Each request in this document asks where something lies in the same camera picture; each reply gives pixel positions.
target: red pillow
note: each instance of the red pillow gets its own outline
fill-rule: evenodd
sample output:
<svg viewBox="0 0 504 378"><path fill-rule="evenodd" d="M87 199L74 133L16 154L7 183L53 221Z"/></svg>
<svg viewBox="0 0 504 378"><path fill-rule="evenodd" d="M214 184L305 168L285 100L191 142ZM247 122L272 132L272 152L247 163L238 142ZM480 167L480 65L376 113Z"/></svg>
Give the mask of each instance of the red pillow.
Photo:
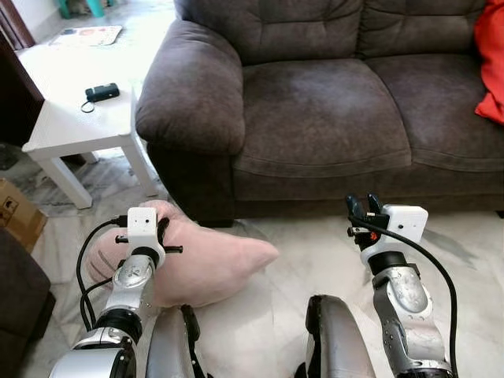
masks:
<svg viewBox="0 0 504 378"><path fill-rule="evenodd" d="M504 0L487 0L474 33L483 58L481 78L488 89L476 114L504 124Z"/></svg>

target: tiled floor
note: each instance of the tiled floor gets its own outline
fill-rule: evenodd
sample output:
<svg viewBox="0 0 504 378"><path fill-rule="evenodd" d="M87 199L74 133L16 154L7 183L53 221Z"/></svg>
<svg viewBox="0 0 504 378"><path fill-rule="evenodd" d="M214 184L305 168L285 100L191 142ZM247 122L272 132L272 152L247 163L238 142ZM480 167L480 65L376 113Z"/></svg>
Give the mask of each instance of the tiled floor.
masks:
<svg viewBox="0 0 504 378"><path fill-rule="evenodd" d="M124 34L115 45L82 50L42 45L23 52L21 60L48 95L52 85L71 83L77 76L91 77L100 83L112 81L110 77L115 75L139 87L173 17L170 2L130 0L108 9L105 19L75 23L124 25ZM76 211L68 203L61 204L65 199L55 194L57 188L51 182L33 180L23 187L28 197L51 215L33 256L53 283L51 290L57 305L46 335L30 346L20 373L22 378L47 376L83 331L74 271L76 255L87 233L98 222L145 200L134 176L119 175L113 182L109 180L108 172L113 172L114 166L119 170L124 164L120 156L103 157L98 163L102 166L82 168L83 177L89 170L101 169L101 174L95 174L88 184L89 188L101 188L91 191L98 200L92 209ZM37 176L39 170L29 164L18 167L33 169L30 175ZM52 194L43 195L41 190ZM161 186L160 196L165 196ZM308 299L320 293L347 301L367 343L376 376L391 377L380 322L372 307L370 274L360 262L357 247L346 236L347 225L344 217L279 218L241 220L227 230L267 239L279 248L281 255L254 275L234 297L196 310L202 331L201 352L216 378L292 376L305 354ZM438 213L430 216L424 233L422 245L446 266L458 289L460 377L504 376L503 229L504 221L494 213ZM422 280L435 301L437 324L446 340L450 305L443 280L424 259L414 254L410 260L421 269ZM106 291L94 296L96 309L105 298ZM139 344L139 376L145 369L148 342L149 328Z"/></svg>

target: sofa backrest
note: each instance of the sofa backrest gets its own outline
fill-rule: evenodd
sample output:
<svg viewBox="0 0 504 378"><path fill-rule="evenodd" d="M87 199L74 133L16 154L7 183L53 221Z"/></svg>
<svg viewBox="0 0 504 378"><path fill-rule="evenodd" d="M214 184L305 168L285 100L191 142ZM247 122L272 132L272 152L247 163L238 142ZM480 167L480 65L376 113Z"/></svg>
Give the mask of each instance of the sofa backrest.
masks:
<svg viewBox="0 0 504 378"><path fill-rule="evenodd" d="M485 0L365 0L358 55L466 53Z"/></svg>
<svg viewBox="0 0 504 378"><path fill-rule="evenodd" d="M224 36L244 65L350 57L362 0L175 0L182 20Z"/></svg>

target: sofa armrest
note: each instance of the sofa armrest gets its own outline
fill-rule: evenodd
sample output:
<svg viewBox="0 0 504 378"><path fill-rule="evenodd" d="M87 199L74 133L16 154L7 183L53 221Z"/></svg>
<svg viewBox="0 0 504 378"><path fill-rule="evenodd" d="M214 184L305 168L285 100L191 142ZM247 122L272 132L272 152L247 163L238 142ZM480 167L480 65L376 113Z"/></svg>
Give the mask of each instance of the sofa armrest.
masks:
<svg viewBox="0 0 504 378"><path fill-rule="evenodd" d="M199 154L237 154L245 138L238 54L216 32L176 20L150 67L136 110L147 142Z"/></svg>

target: pink plush toy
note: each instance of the pink plush toy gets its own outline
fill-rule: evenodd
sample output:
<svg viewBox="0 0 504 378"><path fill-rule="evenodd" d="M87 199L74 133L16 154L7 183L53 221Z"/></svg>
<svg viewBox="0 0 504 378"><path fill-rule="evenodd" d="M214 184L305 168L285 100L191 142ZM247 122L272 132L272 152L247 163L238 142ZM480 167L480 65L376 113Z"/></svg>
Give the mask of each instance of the pink plush toy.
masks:
<svg viewBox="0 0 504 378"><path fill-rule="evenodd" d="M149 201L141 207L155 207L157 220L167 217L165 246L183 246L182 254L167 254L154 276L154 304L193 307L226 299L242 289L248 278L275 260L279 252L270 243L243 238L198 226L166 201ZM91 278L111 277L119 262L127 258L128 245L115 243L126 228L113 228L100 236L85 257Z"/></svg>

